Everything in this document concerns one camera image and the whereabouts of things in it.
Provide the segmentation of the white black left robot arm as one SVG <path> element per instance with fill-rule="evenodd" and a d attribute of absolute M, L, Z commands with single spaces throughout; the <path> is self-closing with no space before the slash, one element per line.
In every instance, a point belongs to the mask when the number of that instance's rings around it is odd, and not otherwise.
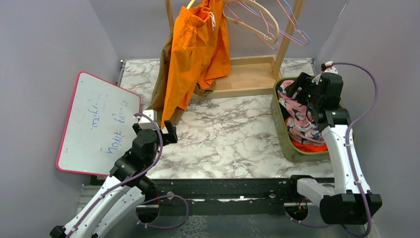
<path fill-rule="evenodd" d="M 161 157 L 162 149 L 178 141 L 176 127 L 166 120 L 167 132 L 155 124 L 151 128 L 133 125 L 136 137 L 131 148 L 114 163 L 109 176 L 88 204 L 64 226 L 50 231 L 52 238 L 103 238 L 141 203 L 151 203 L 156 184 L 146 174 Z"/>

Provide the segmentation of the pink shark print shorts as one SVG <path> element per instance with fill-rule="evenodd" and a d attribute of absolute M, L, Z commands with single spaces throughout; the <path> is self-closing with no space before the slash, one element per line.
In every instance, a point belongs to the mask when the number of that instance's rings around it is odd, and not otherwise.
<path fill-rule="evenodd" d="M 286 87 L 291 85 L 293 82 L 294 80 L 284 80 L 278 87 L 277 96 L 280 108 L 286 111 L 286 119 L 288 117 L 294 117 L 298 121 L 307 119 L 315 124 L 312 111 L 308 109 L 307 106 L 297 102 L 295 99 L 291 99 L 286 96 Z"/>

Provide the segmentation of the red orange shorts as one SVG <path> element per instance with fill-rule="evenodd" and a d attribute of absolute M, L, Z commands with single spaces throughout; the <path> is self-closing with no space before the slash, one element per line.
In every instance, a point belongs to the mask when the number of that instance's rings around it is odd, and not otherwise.
<path fill-rule="evenodd" d="M 318 127 L 311 121 L 288 117 L 285 123 L 292 144 L 299 150 L 308 153 L 328 150 Z"/>

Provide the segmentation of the pink wire hanger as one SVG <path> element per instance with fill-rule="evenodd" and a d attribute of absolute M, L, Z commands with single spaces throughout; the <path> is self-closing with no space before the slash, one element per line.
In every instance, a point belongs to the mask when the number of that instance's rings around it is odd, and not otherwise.
<path fill-rule="evenodd" d="M 257 12 L 253 12 L 251 10 L 251 6 L 255 7 L 258 12 L 260 13 L 258 16 L 261 17 L 263 22 L 266 25 L 267 28 L 267 34 L 261 32 L 260 30 L 246 24 L 244 21 L 242 21 L 235 13 L 232 11 L 228 4 L 231 2 L 238 2 L 240 5 L 244 6 L 247 10 L 249 10 L 251 13 L 257 14 Z M 278 50 L 279 43 L 279 25 L 276 21 L 276 19 L 273 17 L 273 15 L 267 10 L 264 6 L 262 6 L 260 3 L 256 2 L 255 0 L 224 0 L 224 7 L 226 7 L 232 14 L 235 16 L 235 18 L 229 17 L 225 14 L 223 10 L 223 17 L 228 21 L 233 23 L 234 25 L 237 25 L 239 27 L 242 27 L 250 32 L 252 32 L 254 35 L 256 35 L 261 41 L 263 41 L 269 48 L 272 50 Z"/>
<path fill-rule="evenodd" d="M 277 3 L 289 20 L 286 30 L 280 30 L 279 33 L 281 33 L 287 40 L 292 41 L 300 47 L 309 45 L 311 42 L 310 37 L 305 31 L 299 29 L 298 22 L 299 14 L 301 13 L 305 1 L 295 0 L 293 7 L 291 7 L 287 0 L 278 0 Z"/>

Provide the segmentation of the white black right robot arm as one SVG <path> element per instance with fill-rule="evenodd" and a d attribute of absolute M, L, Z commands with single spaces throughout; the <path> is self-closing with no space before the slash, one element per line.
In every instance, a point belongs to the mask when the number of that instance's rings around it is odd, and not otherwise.
<path fill-rule="evenodd" d="M 354 148 L 349 112 L 341 107 L 343 79 L 323 72 L 311 76 L 302 72 L 286 95 L 312 111 L 315 124 L 327 145 L 333 167 L 334 186 L 318 182 L 312 176 L 291 176 L 286 196 L 293 202 L 305 197 L 320 211 L 329 225 L 365 225 L 382 206 L 363 176 Z"/>

